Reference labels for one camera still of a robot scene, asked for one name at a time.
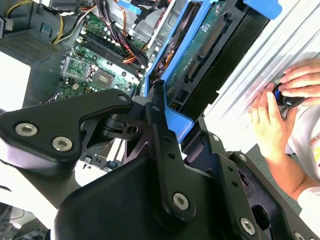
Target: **screw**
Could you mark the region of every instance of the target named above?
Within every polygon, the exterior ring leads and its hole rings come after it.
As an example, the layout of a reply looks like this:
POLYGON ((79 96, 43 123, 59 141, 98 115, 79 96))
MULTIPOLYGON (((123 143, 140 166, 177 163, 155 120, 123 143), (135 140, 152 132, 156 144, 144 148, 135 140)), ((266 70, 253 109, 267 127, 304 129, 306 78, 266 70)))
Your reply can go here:
POLYGON ((305 240, 304 237, 301 236, 301 234, 298 233, 298 232, 295 232, 295 233, 294 233, 294 236, 295 236, 295 239, 296 239, 296 240, 305 240))
POLYGON ((176 192, 173 195, 173 202, 180 210, 185 211, 189 208, 188 199, 180 192, 176 192))
POLYGON ((157 106, 152 106, 152 108, 158 112, 160 111, 160 109, 157 106))
POLYGON ((251 236, 255 235, 256 230, 255 227, 252 225, 252 223, 246 219, 245 217, 242 217, 240 219, 240 223, 242 225, 242 228, 251 236))
POLYGON ((213 139, 217 142, 219 142, 219 138, 216 135, 212 135, 213 139))
POLYGON ((31 137, 37 134, 38 128, 31 123, 24 122, 15 127, 15 132, 20 136, 31 137))
POLYGON ((57 136, 52 141, 52 147, 59 152, 67 152, 72 148, 72 141, 65 136, 57 136))
POLYGON ((239 154, 239 157, 243 160, 243 161, 247 161, 247 159, 246 159, 246 157, 244 156, 244 155, 242 155, 242 154, 239 154))
POLYGON ((125 101, 125 102, 128 101, 128 99, 127 99, 125 96, 119 95, 119 98, 120 98, 122 101, 125 101))

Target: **motherboard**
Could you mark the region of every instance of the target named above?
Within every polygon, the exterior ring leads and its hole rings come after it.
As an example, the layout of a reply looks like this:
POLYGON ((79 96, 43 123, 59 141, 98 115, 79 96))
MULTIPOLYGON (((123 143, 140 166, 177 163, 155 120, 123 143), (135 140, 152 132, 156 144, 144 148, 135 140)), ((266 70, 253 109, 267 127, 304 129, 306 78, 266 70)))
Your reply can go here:
MULTIPOLYGON (((146 44, 133 38, 130 41, 140 49, 146 44)), ((89 14, 72 49, 64 55, 60 88, 48 102, 110 88, 131 97, 139 94, 145 67, 137 60, 124 63, 129 55, 130 52, 112 40, 101 19, 89 14)))

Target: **ribbed metal surface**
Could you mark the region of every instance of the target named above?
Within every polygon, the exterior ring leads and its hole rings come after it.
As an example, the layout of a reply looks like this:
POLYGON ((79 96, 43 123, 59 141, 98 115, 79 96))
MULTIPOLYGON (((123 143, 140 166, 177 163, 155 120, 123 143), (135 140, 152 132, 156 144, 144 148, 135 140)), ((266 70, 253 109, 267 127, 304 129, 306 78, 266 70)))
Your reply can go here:
POLYGON ((0 46, 31 62, 36 62, 57 52, 50 44, 28 33, 2 38, 0 46))
POLYGON ((208 129, 230 151, 247 152, 256 144, 247 112, 258 93, 290 65, 319 56, 319 1, 279 3, 281 15, 266 26, 205 111, 208 129))

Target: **blue drive bracket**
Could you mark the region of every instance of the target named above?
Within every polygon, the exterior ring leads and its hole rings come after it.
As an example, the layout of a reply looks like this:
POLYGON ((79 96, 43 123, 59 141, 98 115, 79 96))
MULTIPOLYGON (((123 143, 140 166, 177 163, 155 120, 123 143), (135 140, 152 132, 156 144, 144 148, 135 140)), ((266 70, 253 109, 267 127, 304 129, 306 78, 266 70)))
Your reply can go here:
POLYGON ((276 19, 282 12, 277 0, 243 0, 243 3, 270 20, 276 19))
POLYGON ((130 11, 134 12, 137 15, 140 15, 142 12, 140 8, 138 8, 137 6, 134 6, 133 4, 131 4, 125 0, 119 0, 118 5, 120 7, 125 8, 125 9, 129 9, 130 11))
MULTIPOLYGON (((170 79, 172 73, 175 71, 178 63, 180 62, 181 58, 183 57, 186 50, 188 49, 190 43, 194 39, 197 31, 201 27, 202 22, 204 21, 207 13, 210 10, 210 7, 212 6, 213 3, 217 2, 217 1, 218 0, 192 0, 192 1, 188 0, 185 3, 185 5, 184 5, 176 23, 175 23, 175 26, 172 28, 172 31, 171 31, 169 37, 167 38, 167 40, 164 43, 163 47, 161 48, 159 54, 157 55, 157 58, 154 61, 152 67, 150 68, 148 74, 145 76, 145 90, 144 90, 145 97, 148 95, 150 74, 154 70, 154 68, 157 65, 161 56, 163 55, 165 48, 168 45, 170 39, 173 37, 173 34, 174 34, 176 28, 178 27, 178 25, 182 19, 182 16, 184 15, 184 12, 186 11, 189 3, 190 2, 201 2, 202 4, 201 4, 201 7, 200 7, 197 15, 195 16, 195 18, 193 20, 188 32, 186 33, 184 39, 182 40, 182 43, 180 44, 178 50, 176 51, 171 63, 169 64, 169 66, 167 67, 167 69, 165 70, 165 72, 162 75, 161 79, 164 80, 164 82, 165 82, 164 86, 163 86, 164 93, 167 92, 166 91, 166 83, 170 79)), ((175 132, 178 143, 181 143, 181 141, 185 138, 185 136, 188 134, 188 132, 193 128, 194 122, 192 121, 192 119, 190 119, 190 118, 182 115, 181 113, 168 107, 166 95, 164 96, 164 106, 165 106, 164 113, 165 113, 168 128, 171 131, 175 132)))

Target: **chip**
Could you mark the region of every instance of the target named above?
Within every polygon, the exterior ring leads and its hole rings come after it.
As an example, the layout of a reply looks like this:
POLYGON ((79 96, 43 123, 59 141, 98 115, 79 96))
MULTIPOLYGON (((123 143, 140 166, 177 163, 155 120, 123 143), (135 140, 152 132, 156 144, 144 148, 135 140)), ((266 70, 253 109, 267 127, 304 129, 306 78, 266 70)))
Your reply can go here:
POLYGON ((115 76, 104 71, 103 69, 99 68, 99 70, 95 73, 92 82, 99 85, 102 88, 109 88, 111 83, 115 79, 115 76))

